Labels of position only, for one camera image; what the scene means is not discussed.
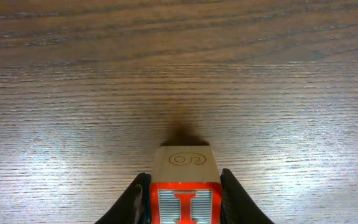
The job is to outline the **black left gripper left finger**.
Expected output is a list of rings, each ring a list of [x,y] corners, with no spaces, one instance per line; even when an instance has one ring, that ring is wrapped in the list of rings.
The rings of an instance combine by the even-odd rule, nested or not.
[[[150,183],[150,174],[138,174],[95,224],[151,224]]]

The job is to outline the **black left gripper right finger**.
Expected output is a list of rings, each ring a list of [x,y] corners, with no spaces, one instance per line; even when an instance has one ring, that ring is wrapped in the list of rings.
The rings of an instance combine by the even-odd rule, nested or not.
[[[222,170],[220,179],[223,188],[221,224],[273,224],[229,169]]]

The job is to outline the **red number block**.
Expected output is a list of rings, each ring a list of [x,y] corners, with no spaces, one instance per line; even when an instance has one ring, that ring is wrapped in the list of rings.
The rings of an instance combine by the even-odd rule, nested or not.
[[[162,146],[151,174],[152,223],[219,224],[223,188],[210,146]]]

